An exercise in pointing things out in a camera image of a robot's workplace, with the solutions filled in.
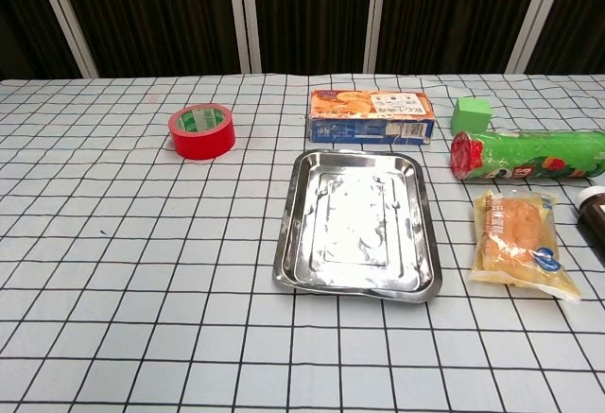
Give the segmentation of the red tape roll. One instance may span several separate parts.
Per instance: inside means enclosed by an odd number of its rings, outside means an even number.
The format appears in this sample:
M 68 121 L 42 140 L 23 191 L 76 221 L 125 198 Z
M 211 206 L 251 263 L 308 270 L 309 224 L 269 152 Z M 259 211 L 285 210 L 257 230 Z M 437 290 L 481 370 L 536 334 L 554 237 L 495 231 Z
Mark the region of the red tape roll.
M 168 128 L 177 153 L 189 160 L 216 158 L 235 144 L 232 113 L 214 103 L 177 111 L 170 117 Z

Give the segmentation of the dark corrugated backdrop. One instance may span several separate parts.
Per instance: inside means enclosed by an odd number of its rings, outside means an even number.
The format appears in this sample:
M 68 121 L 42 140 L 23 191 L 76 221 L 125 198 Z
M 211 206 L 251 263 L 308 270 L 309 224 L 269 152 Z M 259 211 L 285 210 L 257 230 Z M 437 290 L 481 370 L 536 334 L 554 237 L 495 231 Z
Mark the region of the dark corrugated backdrop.
M 231 0 L 70 0 L 101 77 L 241 73 Z M 263 72 L 359 73 L 370 0 L 255 0 Z M 502 73 L 530 0 L 384 0 L 375 71 Z M 79 78 L 48 0 L 0 0 L 0 79 Z

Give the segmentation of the green chips can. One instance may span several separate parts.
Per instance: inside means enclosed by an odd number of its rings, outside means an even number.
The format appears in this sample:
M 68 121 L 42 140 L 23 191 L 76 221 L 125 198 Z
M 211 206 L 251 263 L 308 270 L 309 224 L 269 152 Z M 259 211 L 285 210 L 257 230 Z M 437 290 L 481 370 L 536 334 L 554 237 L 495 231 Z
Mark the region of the green chips can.
M 451 143 L 455 178 L 594 178 L 605 173 L 605 132 L 458 133 Z

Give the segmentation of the stainless steel tray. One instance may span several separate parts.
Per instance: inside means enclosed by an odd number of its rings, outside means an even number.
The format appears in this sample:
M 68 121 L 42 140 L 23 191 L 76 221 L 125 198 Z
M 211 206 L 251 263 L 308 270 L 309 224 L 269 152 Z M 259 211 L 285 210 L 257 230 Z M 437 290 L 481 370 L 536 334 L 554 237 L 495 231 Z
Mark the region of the stainless steel tray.
M 403 153 L 315 149 L 300 155 L 273 277 L 320 293 L 433 299 L 442 274 L 420 164 Z

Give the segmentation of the packaged bread in plastic wrapper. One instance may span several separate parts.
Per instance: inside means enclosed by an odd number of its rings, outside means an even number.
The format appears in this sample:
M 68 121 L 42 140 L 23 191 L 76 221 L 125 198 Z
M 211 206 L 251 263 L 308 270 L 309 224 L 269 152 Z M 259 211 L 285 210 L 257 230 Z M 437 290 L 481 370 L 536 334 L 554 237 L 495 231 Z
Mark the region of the packaged bread in plastic wrapper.
M 581 293 L 561 263 L 551 195 L 487 191 L 474 200 L 476 250 L 470 279 L 540 290 L 565 301 Z

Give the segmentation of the white black checkered tablecloth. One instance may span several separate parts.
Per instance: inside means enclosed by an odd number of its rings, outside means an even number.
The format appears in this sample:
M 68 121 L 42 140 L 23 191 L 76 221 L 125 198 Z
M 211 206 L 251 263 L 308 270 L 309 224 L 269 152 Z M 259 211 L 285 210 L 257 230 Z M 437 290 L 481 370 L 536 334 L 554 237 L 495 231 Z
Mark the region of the white black checkered tablecloth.
M 276 284 L 272 263 L 316 89 L 422 91 L 443 284 L 424 304 Z M 605 130 L 605 74 L 279 74 L 0 79 L 0 413 L 605 413 L 605 266 L 576 225 L 588 180 L 467 181 L 457 98 L 493 128 Z M 177 111 L 214 103 L 234 146 L 176 151 Z M 468 278 L 474 198 L 558 199 L 580 303 Z

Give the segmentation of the blue orange biscuit box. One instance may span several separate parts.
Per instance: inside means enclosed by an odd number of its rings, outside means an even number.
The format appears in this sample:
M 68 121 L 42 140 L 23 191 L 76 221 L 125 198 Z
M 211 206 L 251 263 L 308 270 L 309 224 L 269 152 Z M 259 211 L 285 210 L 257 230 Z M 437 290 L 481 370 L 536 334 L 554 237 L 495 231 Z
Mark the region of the blue orange biscuit box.
M 424 93 L 314 90 L 308 134 L 314 143 L 428 145 L 435 125 Z

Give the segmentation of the green cube block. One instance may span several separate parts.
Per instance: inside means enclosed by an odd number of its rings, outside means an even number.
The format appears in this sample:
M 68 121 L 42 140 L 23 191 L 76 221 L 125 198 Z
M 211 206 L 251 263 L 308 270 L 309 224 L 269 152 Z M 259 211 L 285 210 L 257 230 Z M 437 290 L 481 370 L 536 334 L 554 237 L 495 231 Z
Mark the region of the green cube block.
M 485 132 L 492 119 L 490 102 L 485 98 L 459 97 L 452 117 L 451 132 Z

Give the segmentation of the dark brown bottle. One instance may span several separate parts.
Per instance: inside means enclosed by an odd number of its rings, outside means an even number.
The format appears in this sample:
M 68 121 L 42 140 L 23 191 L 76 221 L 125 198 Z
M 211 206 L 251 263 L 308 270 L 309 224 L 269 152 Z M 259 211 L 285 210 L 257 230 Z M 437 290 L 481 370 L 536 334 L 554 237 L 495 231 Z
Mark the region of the dark brown bottle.
M 605 186 L 581 190 L 576 199 L 577 227 L 605 266 Z

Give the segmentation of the white frame post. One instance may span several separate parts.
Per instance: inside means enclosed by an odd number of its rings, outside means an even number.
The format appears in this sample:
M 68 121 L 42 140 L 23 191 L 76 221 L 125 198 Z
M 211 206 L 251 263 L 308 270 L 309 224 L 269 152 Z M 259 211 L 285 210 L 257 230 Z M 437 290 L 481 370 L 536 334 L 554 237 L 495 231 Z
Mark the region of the white frame post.
M 84 78 L 99 78 L 89 45 L 70 0 L 48 0 L 78 70 Z
M 363 73 L 374 74 L 384 0 L 370 0 L 364 47 Z
M 255 0 L 231 0 L 242 74 L 263 72 Z
M 506 74 L 524 74 L 555 0 L 530 0 L 511 51 Z

